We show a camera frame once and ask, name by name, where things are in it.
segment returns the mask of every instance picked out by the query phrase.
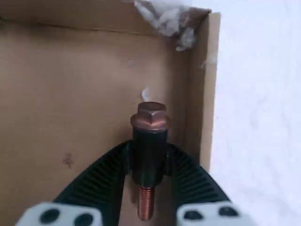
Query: cardboard edge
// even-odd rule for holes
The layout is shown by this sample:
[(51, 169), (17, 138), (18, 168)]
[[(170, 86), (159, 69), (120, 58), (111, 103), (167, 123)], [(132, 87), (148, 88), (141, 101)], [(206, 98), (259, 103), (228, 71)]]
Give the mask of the cardboard edge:
[(210, 170), (213, 140), (214, 100), (221, 14), (209, 14), (208, 23), (208, 45), (204, 78), (203, 123), (199, 157), (200, 165), (203, 166), (207, 171)]

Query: cardboard flap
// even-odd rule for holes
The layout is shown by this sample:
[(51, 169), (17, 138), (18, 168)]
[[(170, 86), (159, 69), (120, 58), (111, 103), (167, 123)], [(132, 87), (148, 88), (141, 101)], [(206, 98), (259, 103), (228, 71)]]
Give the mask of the cardboard flap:
[[(208, 9), (191, 8), (192, 21)], [(0, 18), (82, 30), (107, 30), (154, 35), (130, 0), (7, 0), (0, 1)]]
[(184, 149), (209, 171), (221, 15), (209, 14), (198, 32), (191, 59)]

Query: hex bolt head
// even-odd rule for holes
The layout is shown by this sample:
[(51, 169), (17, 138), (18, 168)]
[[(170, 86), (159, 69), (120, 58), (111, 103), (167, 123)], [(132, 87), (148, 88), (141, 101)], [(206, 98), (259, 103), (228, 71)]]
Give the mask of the hex bolt head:
[(138, 113), (131, 118), (131, 124), (137, 129), (151, 132), (167, 130), (170, 119), (166, 115), (164, 104), (157, 102), (142, 102), (138, 105)]

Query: black ribbed grip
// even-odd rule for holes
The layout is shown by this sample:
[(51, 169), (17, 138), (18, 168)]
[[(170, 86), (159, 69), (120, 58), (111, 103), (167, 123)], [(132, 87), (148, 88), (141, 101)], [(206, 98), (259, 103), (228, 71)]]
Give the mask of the black ribbed grip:
[(172, 182), (176, 209), (183, 204), (228, 201), (229, 198), (210, 175), (185, 152), (174, 145), (172, 153)]
[(102, 213), (104, 225), (118, 225), (124, 178), (129, 171), (128, 144), (122, 143), (99, 158), (54, 202), (97, 208)]

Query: cardboard wall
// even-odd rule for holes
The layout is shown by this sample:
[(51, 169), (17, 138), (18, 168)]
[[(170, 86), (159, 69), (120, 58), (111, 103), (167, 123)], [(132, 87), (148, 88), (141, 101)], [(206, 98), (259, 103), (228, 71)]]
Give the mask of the cardboard wall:
[(169, 141), (183, 143), (189, 51), (155, 37), (9, 23), (0, 29), (0, 53), (3, 225), (53, 200), (130, 139), (146, 86), (151, 100), (167, 105)]

